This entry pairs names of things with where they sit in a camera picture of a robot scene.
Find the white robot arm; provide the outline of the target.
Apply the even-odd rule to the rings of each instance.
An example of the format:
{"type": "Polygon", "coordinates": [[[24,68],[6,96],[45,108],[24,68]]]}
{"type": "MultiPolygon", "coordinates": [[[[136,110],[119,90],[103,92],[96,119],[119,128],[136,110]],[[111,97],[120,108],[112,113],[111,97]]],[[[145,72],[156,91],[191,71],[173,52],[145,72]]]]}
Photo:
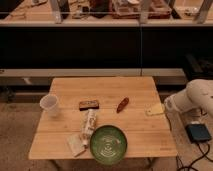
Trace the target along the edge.
{"type": "Polygon", "coordinates": [[[201,108],[213,116],[213,80],[194,79],[186,87],[164,100],[165,108],[170,112],[185,113],[201,108]]]}

